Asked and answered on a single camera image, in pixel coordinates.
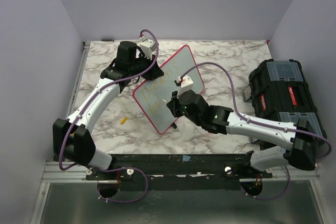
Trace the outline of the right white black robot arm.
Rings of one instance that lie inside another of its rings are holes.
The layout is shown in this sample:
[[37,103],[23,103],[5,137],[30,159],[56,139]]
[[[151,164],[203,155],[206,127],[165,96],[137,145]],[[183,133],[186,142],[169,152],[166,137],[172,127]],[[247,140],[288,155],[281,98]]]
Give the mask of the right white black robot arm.
[[249,178],[277,166],[291,165],[300,170],[315,169],[318,140],[310,122],[277,122],[239,114],[219,105],[209,105],[193,90],[182,94],[174,91],[166,106],[175,118],[186,117],[195,125],[213,134],[242,135],[273,144],[252,152],[241,165]]

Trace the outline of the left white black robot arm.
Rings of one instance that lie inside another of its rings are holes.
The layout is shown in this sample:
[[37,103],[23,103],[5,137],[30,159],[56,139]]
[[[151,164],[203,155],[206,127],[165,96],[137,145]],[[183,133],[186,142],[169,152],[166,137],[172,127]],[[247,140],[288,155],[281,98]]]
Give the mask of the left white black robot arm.
[[139,44],[120,42],[117,56],[101,72],[96,87],[84,103],[65,120],[57,119],[53,123],[53,148],[60,162],[68,159],[75,164],[98,168],[104,179],[116,175],[112,156],[96,148],[91,133],[107,106],[132,79],[142,77],[152,81],[164,75],[156,62],[158,42],[145,37],[141,39]]

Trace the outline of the yellow marker cap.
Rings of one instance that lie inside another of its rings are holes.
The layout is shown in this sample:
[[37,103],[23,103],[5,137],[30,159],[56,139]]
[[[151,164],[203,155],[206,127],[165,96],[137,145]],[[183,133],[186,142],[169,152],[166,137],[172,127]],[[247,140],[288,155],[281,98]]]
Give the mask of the yellow marker cap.
[[120,124],[123,125],[127,121],[127,117],[125,116],[121,121]]

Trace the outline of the pink framed whiteboard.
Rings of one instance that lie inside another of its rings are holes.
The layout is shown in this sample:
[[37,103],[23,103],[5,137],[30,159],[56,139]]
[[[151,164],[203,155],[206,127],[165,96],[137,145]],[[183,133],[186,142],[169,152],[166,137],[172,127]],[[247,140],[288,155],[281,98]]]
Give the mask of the pink framed whiteboard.
[[174,80],[194,65],[192,51],[184,45],[160,65],[164,76],[143,81],[133,91],[134,100],[159,134],[164,134],[176,120],[162,99],[170,101],[172,92],[179,89]]

